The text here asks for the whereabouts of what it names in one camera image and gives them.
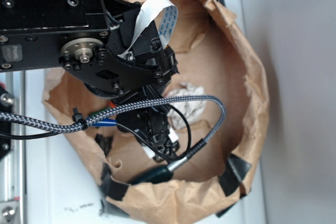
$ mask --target black zip tie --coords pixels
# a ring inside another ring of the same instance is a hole
[[[74,114],[72,115],[72,120],[75,123],[81,123],[83,125],[83,131],[86,130],[89,126],[86,120],[83,118],[83,114],[78,112],[77,108],[73,108],[72,111]]]

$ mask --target green handle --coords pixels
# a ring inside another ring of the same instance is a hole
[[[137,185],[145,182],[158,184],[169,181],[173,175],[174,173],[168,170],[166,166],[158,166],[132,179],[129,184]]]

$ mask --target gray braided cable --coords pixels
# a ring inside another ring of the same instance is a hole
[[[148,108],[152,106],[159,106],[159,105],[169,104],[169,103],[174,103],[174,102],[187,102],[187,101],[212,101],[212,102],[215,102],[221,109],[221,116],[218,122],[215,124],[215,126],[211,129],[211,131],[203,139],[203,141],[207,143],[209,139],[219,129],[220,125],[222,124],[222,122],[224,121],[226,117],[226,110],[225,110],[224,105],[217,97],[214,97],[212,95],[186,95],[186,96],[180,96],[180,97],[166,97],[166,98],[160,98],[160,99],[154,99],[154,100],[146,100],[146,101],[128,103],[128,104],[124,104],[124,105],[118,106],[113,109],[100,112],[99,114],[95,116],[87,118],[85,121],[88,126],[93,126],[94,124],[102,121],[103,119],[109,118],[113,115],[120,114],[123,112]],[[80,122],[74,123],[72,125],[58,125],[58,124],[53,124],[53,123],[47,123],[47,122],[37,120],[34,118],[29,118],[27,116],[16,115],[16,114],[11,114],[7,112],[0,112],[0,120],[11,122],[11,123],[23,124],[26,126],[35,127],[41,130],[54,132],[54,133],[73,133],[73,132],[81,131],[84,128],[84,125]]]

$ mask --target black wire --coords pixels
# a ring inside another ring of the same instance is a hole
[[[42,133],[42,134],[37,134],[37,135],[18,136],[18,135],[11,135],[8,133],[0,132],[0,137],[5,138],[5,139],[14,139],[14,140],[32,140],[32,139],[37,139],[37,138],[55,136],[58,134],[59,133],[48,132],[48,133]]]
[[[163,159],[165,159],[165,160],[167,160],[167,161],[170,161],[170,162],[174,162],[174,161],[178,161],[178,160],[181,160],[181,159],[183,159],[183,158],[185,158],[186,157],[186,155],[188,154],[188,152],[190,151],[190,148],[191,148],[191,129],[190,129],[190,125],[189,125],[189,123],[188,123],[188,121],[187,121],[187,119],[185,118],[185,116],[177,109],[177,108],[175,108],[174,106],[172,106],[172,109],[174,110],[174,111],[176,111],[179,115],[180,115],[180,117],[183,119],[183,121],[184,121],[184,123],[185,123],[185,125],[186,125],[186,127],[187,127],[187,131],[188,131],[188,144],[187,144],[187,148],[186,148],[186,150],[179,156],[179,157],[175,157],[175,158],[173,158],[173,157],[168,157],[168,156],[166,156],[166,155],[163,155],[163,154],[161,154],[159,151],[157,151],[149,142],[147,142],[143,137],[141,137],[137,132],[135,132],[134,130],[132,130],[132,129],[130,129],[130,128],[128,128],[128,127],[126,127],[126,126],[124,126],[124,125],[122,125],[122,124],[120,124],[120,123],[118,123],[117,122],[117,126],[118,127],[120,127],[120,128],[122,128],[122,129],[124,129],[125,131],[127,131],[127,132],[130,132],[130,133],[132,133],[134,136],[136,136],[137,137],[137,139],[139,139],[142,143],[144,143],[149,149],[151,149],[157,156],[159,156],[159,157],[161,157],[161,158],[163,158]]]

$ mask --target crumpled paper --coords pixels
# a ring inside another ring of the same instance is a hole
[[[195,86],[189,82],[182,82],[181,85],[184,88],[175,89],[167,94],[167,97],[175,97],[178,95],[201,95],[205,94],[202,86]],[[206,105],[206,101],[189,101],[189,102],[175,102],[172,103],[187,119],[189,124],[196,123],[203,113]],[[168,116],[172,119],[172,124],[175,129],[180,130],[186,127],[183,119],[174,110],[171,110]]]

